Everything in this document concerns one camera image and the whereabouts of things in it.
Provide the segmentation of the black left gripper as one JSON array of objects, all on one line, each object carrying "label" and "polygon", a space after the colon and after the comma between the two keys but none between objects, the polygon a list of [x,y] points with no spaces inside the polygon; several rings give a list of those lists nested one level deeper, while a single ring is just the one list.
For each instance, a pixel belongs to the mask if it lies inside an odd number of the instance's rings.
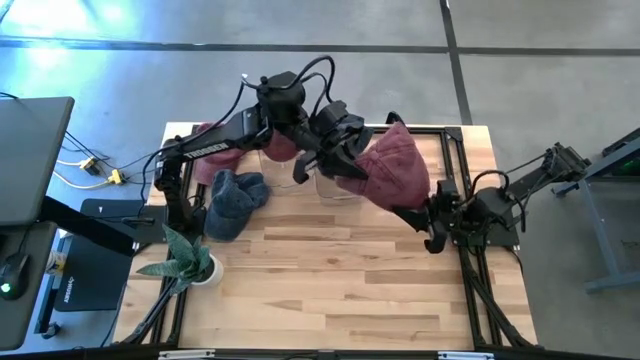
[{"label": "black left gripper", "polygon": [[[313,115],[309,125],[312,133],[320,138],[318,164],[322,175],[330,179],[368,179],[368,174],[354,162],[374,134],[363,117],[350,113],[346,103],[337,100]],[[310,150],[296,158],[292,176],[297,184],[309,179],[309,172],[317,166],[317,157],[317,152]]]}]

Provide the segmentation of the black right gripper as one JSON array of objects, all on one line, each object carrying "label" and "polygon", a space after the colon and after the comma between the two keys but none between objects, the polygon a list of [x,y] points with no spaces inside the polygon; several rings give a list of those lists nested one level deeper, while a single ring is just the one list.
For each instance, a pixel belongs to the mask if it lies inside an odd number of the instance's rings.
[{"label": "black right gripper", "polygon": [[439,254],[445,248],[448,232],[455,225],[460,204],[461,196],[455,181],[445,179],[436,182],[436,192],[429,200],[429,211],[425,206],[418,209],[396,206],[393,213],[416,232],[428,231],[430,238],[424,241],[425,248],[431,254]]}]

